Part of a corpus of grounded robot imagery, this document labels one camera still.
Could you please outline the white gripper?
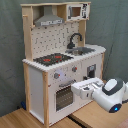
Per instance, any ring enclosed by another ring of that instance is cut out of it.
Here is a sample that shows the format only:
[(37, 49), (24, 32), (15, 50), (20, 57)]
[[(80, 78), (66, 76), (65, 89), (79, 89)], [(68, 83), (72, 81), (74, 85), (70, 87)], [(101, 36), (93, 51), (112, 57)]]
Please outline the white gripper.
[(103, 81), (95, 77), (72, 84), (71, 90), (81, 99), (91, 99), (93, 92), (100, 89), (103, 85)]

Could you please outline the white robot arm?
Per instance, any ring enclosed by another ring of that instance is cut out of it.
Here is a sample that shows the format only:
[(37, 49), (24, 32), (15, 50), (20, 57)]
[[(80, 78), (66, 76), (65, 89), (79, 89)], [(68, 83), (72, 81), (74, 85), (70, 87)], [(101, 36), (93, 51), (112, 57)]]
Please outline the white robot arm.
[(94, 100), (109, 113), (120, 110), (128, 102), (128, 82), (120, 78), (109, 79), (104, 83), (95, 77), (71, 85), (71, 90), (82, 100)]

